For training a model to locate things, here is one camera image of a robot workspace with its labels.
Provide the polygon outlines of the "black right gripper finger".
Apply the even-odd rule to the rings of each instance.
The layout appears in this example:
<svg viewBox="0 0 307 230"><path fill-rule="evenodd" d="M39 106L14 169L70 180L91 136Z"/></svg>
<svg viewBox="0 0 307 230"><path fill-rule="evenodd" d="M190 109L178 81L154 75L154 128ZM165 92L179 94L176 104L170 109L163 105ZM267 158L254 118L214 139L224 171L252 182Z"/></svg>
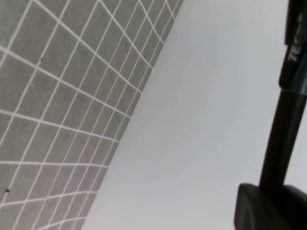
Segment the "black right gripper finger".
<svg viewBox="0 0 307 230"><path fill-rule="evenodd" d="M255 185L241 184L234 226L236 230L305 230L307 194L285 185L270 197Z"/></svg>

